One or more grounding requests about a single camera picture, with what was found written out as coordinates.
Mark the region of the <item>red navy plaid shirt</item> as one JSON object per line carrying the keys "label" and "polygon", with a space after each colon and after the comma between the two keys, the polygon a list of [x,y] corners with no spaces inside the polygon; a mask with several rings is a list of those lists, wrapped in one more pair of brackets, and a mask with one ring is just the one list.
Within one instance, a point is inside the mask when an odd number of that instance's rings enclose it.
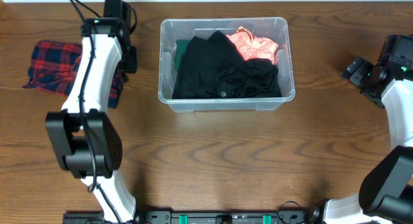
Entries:
{"label": "red navy plaid shirt", "polygon": [[80,113],[79,95],[83,94],[83,111],[107,112],[116,108],[123,90],[123,76],[116,71],[121,47],[116,38],[94,37],[95,58],[89,65],[91,45],[40,41],[32,53],[28,70],[30,80],[25,88],[66,96],[62,106],[70,114]]}

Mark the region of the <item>black garment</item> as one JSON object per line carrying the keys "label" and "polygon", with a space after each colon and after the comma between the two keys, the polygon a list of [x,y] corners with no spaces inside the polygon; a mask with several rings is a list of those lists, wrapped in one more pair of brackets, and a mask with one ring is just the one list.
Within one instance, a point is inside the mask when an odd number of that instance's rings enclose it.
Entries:
{"label": "black garment", "polygon": [[173,99],[281,97],[278,69],[269,59],[245,60],[220,31],[193,37],[183,54]]}

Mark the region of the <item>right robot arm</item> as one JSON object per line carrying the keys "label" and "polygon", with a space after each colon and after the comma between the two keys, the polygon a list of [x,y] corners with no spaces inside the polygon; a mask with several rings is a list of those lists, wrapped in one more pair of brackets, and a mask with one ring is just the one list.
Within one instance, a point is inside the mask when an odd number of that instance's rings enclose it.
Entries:
{"label": "right robot arm", "polygon": [[386,110],[391,149],[357,194],[326,201],[307,221],[412,223],[412,36],[387,36],[376,64],[358,57],[341,77]]}

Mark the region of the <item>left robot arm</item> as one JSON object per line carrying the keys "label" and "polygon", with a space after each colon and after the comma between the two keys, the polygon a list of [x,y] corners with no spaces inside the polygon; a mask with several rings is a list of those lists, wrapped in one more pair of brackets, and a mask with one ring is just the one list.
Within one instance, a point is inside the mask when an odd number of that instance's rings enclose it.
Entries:
{"label": "left robot arm", "polygon": [[108,117],[115,73],[137,70],[130,41],[136,11],[123,0],[105,0],[102,16],[82,22],[83,51],[73,88],[61,111],[47,114],[45,127],[61,169],[80,179],[102,210],[68,212],[63,223],[143,223],[120,170],[121,138]]}

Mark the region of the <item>pink garment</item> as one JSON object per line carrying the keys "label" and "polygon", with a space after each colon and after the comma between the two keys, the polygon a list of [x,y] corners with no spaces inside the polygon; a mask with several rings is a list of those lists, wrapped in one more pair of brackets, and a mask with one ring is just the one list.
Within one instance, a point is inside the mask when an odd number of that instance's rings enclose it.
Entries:
{"label": "pink garment", "polygon": [[276,51],[279,45],[275,41],[267,37],[257,37],[243,26],[227,37],[236,46],[245,61],[259,58],[268,59],[272,64],[276,63]]}

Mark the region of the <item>dark green garment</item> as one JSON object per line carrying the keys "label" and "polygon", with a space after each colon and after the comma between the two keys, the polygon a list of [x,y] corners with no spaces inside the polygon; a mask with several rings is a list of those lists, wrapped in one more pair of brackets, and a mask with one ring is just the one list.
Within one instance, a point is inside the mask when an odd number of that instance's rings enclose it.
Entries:
{"label": "dark green garment", "polygon": [[179,70],[182,57],[184,56],[189,44],[190,40],[187,39],[179,39],[176,41],[175,69],[177,71]]}

